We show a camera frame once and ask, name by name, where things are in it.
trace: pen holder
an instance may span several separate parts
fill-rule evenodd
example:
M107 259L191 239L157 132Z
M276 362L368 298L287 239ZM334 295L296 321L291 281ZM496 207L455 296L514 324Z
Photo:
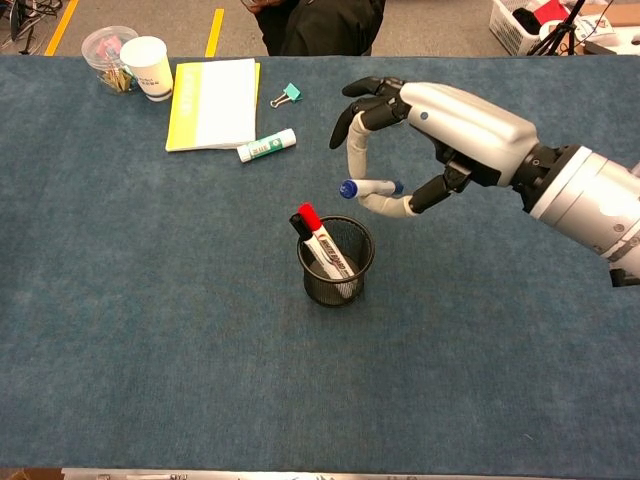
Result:
M298 259L304 270L304 289L320 305L341 307L353 302L362 293L365 274L373 262L375 247L369 231L356 220L342 216L328 216L321 220L354 275L341 280L329 278L307 246L298 240Z

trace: notebook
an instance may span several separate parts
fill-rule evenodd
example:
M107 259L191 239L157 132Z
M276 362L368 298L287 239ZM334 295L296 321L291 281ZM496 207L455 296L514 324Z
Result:
M259 72L254 59L178 64L166 150L236 148L255 140Z

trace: red object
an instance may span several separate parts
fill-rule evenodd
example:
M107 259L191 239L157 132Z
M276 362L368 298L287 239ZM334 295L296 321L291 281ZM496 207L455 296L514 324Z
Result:
M315 232L317 229L322 227L322 222L310 203L303 203L300 205L298 213L302 216L304 223L307 224L312 232Z
M533 14L540 22L540 25L544 25L545 23L553 20L566 20L569 16L567 9L560 5L558 0L549 0L543 6L534 11Z
M114 54L120 55L121 48L122 42L120 39L117 36L112 35L111 37L100 40L96 53L102 58L113 59Z

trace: white robotic arm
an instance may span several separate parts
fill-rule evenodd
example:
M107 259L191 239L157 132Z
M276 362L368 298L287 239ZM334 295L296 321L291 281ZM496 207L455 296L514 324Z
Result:
M531 122L447 85L369 77L343 93L375 95L356 100L331 138L336 148L348 137L352 178L366 177L370 133L405 119L433 141L445 165L412 195L373 193L358 198L363 206L412 217L470 181L512 187L531 216L640 278L640 164L630 171L582 146L546 147Z

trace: paper cup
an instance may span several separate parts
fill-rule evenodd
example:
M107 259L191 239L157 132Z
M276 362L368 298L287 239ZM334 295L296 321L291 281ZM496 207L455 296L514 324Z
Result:
M140 88L152 102L161 102L173 93L173 76L167 46L156 37L137 37L120 50L120 60L129 67Z

